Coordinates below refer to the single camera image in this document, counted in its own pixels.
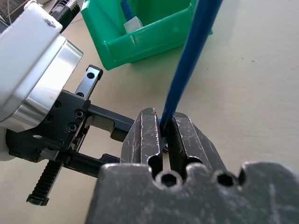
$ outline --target green storage bin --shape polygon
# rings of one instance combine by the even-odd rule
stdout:
[[[85,0],[82,15],[105,69],[185,43],[197,0],[129,0],[143,28],[127,34],[121,0]]]

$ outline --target blue wire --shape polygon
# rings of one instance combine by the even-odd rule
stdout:
[[[128,3],[128,0],[121,0],[121,9],[126,21],[129,21],[134,18],[134,14],[131,9],[131,6]]]
[[[160,123],[163,135],[166,134],[167,124],[177,109],[179,100],[210,34],[221,3],[222,0],[198,0],[187,41],[164,106]]]

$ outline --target cable connector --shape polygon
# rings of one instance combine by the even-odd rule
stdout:
[[[143,27],[140,19],[135,16],[124,24],[127,34]]]

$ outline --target table surface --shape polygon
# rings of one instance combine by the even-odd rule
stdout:
[[[244,161],[279,161],[299,171],[299,2],[224,1],[177,111],[186,113],[237,174]],[[84,56],[65,89],[74,92],[89,64],[102,68],[83,20],[63,33]],[[104,75],[93,104],[135,118],[160,117],[182,48],[125,64]],[[119,156],[121,143],[91,128],[80,150]],[[83,224],[95,178],[63,169],[46,207],[27,204],[46,162],[0,163],[0,223]]]

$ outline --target screw hole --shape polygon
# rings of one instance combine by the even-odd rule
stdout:
[[[47,116],[45,117],[45,119],[44,119],[44,122],[45,122],[46,124],[49,124],[49,123],[51,123],[53,120],[54,120],[54,118],[53,118],[51,115],[47,115]]]
[[[177,184],[177,178],[172,174],[165,174],[161,177],[161,182],[166,187],[171,187]]]
[[[75,124],[69,124],[68,129],[70,132],[75,132],[77,130],[77,126]]]
[[[81,92],[77,92],[77,94],[76,94],[77,96],[80,96],[80,97],[84,97],[84,94],[83,93],[81,93]]]
[[[218,183],[225,186],[225,187],[231,187],[234,185],[233,177],[227,175],[227,174],[221,174],[217,177]]]
[[[53,108],[56,110],[59,109],[60,107],[61,107],[61,103],[59,101],[56,101],[53,105]]]
[[[89,72],[89,73],[87,74],[87,78],[90,78],[90,79],[94,78],[94,74],[91,73],[91,72]]]
[[[82,118],[83,116],[84,116],[84,114],[81,110],[75,111],[75,117],[76,118]]]

